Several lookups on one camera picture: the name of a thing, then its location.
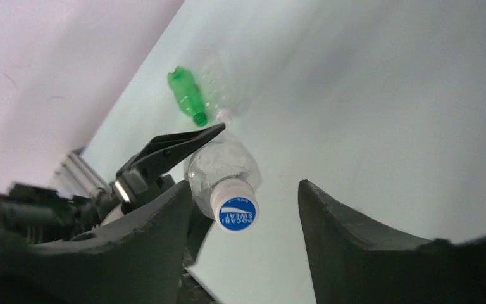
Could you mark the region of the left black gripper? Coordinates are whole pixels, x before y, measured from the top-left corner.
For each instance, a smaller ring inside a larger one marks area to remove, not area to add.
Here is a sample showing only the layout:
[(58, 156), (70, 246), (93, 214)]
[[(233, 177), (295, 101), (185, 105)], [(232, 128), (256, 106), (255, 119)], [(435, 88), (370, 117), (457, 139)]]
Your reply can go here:
[(151, 139), (116, 173), (129, 201), (116, 183), (94, 197), (74, 196), (88, 222), (71, 240), (72, 264), (195, 264), (213, 222), (199, 211), (187, 182), (164, 174), (225, 128), (219, 123)]

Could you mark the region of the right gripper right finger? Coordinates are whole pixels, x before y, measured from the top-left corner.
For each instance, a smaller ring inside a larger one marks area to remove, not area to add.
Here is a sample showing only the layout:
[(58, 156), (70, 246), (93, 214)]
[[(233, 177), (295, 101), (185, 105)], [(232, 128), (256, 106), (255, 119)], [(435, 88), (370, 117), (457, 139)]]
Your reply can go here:
[(486, 303), (486, 236), (414, 236), (309, 180), (299, 183), (298, 206), (318, 303)]

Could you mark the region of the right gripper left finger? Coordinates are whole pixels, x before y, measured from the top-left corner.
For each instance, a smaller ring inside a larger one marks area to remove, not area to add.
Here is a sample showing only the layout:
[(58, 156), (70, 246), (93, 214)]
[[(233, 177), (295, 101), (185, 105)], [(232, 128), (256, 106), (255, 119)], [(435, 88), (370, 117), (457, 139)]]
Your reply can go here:
[(0, 231), (0, 303), (175, 303), (191, 213), (182, 181), (71, 241)]

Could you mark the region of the white cap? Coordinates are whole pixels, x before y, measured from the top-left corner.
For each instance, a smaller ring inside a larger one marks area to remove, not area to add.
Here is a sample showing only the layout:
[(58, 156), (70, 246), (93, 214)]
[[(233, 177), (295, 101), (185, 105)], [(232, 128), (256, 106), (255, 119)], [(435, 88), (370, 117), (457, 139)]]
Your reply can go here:
[(215, 223), (223, 231), (244, 231), (252, 227), (259, 216), (254, 189), (240, 179), (230, 178), (217, 183), (209, 202)]

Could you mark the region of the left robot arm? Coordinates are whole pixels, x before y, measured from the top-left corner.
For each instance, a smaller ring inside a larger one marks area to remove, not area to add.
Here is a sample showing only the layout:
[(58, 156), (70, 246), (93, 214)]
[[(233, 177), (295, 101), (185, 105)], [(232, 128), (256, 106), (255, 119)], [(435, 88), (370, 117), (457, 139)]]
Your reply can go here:
[(72, 268), (182, 264), (194, 207), (170, 170), (225, 130), (154, 137), (89, 197), (15, 184), (0, 194), (0, 247), (21, 261)]

